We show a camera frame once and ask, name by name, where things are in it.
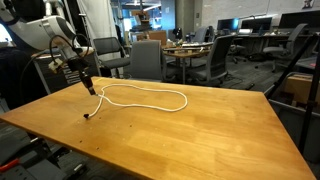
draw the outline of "white cable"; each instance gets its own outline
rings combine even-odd
[[[108,97],[106,97],[104,95],[105,94],[104,89],[112,87],[112,86],[127,86],[127,87],[133,87],[133,88],[144,90],[144,91],[176,93],[176,94],[179,94],[182,97],[184,97],[185,103],[184,103],[183,106],[181,106],[179,108],[176,108],[176,109],[167,109],[167,108],[162,108],[162,107],[158,107],[158,106],[150,106],[150,105],[144,105],[144,104],[118,104],[118,103],[112,102]],[[158,110],[167,111],[167,112],[180,111],[181,109],[185,108],[187,106],[187,104],[188,104],[188,99],[187,99],[186,95],[184,95],[181,92],[173,91],[173,90],[148,89],[148,88],[137,87],[137,86],[130,85],[130,84],[111,84],[111,85],[102,87],[101,91],[102,91],[102,95],[101,94],[96,94],[97,96],[100,97],[100,101],[99,101],[98,107],[96,108],[96,110],[92,114],[84,115],[86,118],[90,118],[90,117],[94,116],[98,112],[98,110],[100,109],[100,107],[102,105],[102,99],[107,100],[110,104],[115,105],[115,106],[121,106],[121,107],[145,107],[145,108],[158,109]]]

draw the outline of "wooden table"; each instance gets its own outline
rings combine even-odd
[[[163,54],[166,56],[171,56],[171,57],[175,57],[178,59],[182,59],[182,83],[185,84],[186,83],[186,58],[193,58],[193,57],[201,57],[201,56],[205,56],[209,53],[209,50],[205,50],[205,51],[181,51],[179,52],[179,50],[176,50],[176,52],[169,52],[169,51],[164,51]]]
[[[94,77],[95,90],[115,83],[184,93],[179,112],[98,104],[81,83],[0,115],[0,119],[141,178],[315,179],[260,92]],[[111,87],[118,103],[166,108],[183,97]]]

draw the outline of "office chair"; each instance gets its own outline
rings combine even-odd
[[[115,37],[97,38],[93,40],[97,56],[120,52],[121,58],[112,60],[102,60],[99,58],[100,65],[107,69],[115,69],[116,78],[120,78],[119,69],[130,64],[130,59],[125,57],[125,51]]]
[[[307,24],[299,24],[290,34],[288,40],[280,41],[285,42],[283,46],[279,47],[266,47],[263,49],[263,52],[273,58],[273,67],[272,72],[275,72],[276,70],[276,61],[282,60],[282,61],[288,61],[292,58],[290,56],[294,55],[294,44],[295,40],[297,39],[300,32],[303,30],[303,28]]]
[[[232,45],[230,46],[230,54],[235,64],[238,64],[239,60],[244,62],[247,61],[247,58],[238,55],[241,51],[245,51],[247,49],[246,47],[239,45],[241,40],[242,38],[234,38]]]
[[[133,79],[172,81],[180,68],[167,64],[159,40],[133,42],[129,72]]]
[[[206,34],[207,34],[208,27],[202,26],[196,31],[196,35],[192,39],[192,42],[202,43],[205,42]]]
[[[201,85],[209,85],[214,80],[223,83],[223,77],[227,74],[226,57],[234,36],[227,35],[216,38],[208,56],[206,65],[190,69],[187,73]]]
[[[172,30],[172,34],[174,34],[176,40],[179,40],[179,39],[182,39],[182,38],[183,38],[183,36],[182,36],[182,29],[181,29],[181,28],[175,28],[175,29],[173,29],[173,30]]]
[[[320,44],[319,44],[319,41],[317,41],[316,44],[312,48],[311,54],[312,55],[318,55],[319,50],[320,50]]]
[[[222,30],[224,35],[230,35],[231,32],[229,29],[223,29]],[[234,38],[232,41],[232,44],[230,46],[229,54],[232,57],[232,60],[235,64],[238,64],[238,60],[247,61],[245,57],[237,56],[238,53],[241,51],[246,50],[246,47],[239,45],[239,42],[242,40],[242,38]]]
[[[216,35],[214,34],[214,29],[212,26],[208,26],[207,34],[209,37],[206,38],[206,42],[213,42],[214,39],[216,38]]]
[[[203,43],[206,42],[206,35],[209,34],[210,32],[209,27],[207,26],[202,26],[196,31],[196,35],[192,39],[193,43]],[[192,59],[190,58],[190,67],[192,67]]]

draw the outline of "computer monitor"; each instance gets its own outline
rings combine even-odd
[[[292,29],[301,23],[307,23],[308,28],[320,29],[320,11],[305,11],[282,14],[279,29]]]
[[[252,29],[252,33],[258,33],[260,28],[262,28],[264,32],[269,31],[271,21],[272,17],[243,20],[241,24],[241,29]]]
[[[231,32],[238,30],[239,18],[218,20],[217,30],[229,29]]]

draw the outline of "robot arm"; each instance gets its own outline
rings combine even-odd
[[[26,5],[31,4],[30,0],[25,2]],[[58,14],[63,13],[62,9],[59,8],[61,1],[45,0],[44,3],[46,5],[46,16],[39,20],[26,22],[17,15],[10,0],[0,0],[0,23],[4,25],[17,47],[30,55],[49,49],[51,46],[49,42],[53,41],[63,57],[63,63],[68,63],[72,71],[79,71],[85,87],[88,88],[91,95],[95,94],[91,78],[85,72],[87,68],[85,61],[81,57],[88,54],[88,52],[85,52],[86,50],[92,53],[92,48],[80,47],[74,39],[76,34],[72,26],[62,16],[49,15],[52,13],[52,3],[55,7],[58,7]],[[51,66],[51,68],[58,68],[60,65],[56,62],[53,63],[54,66]]]

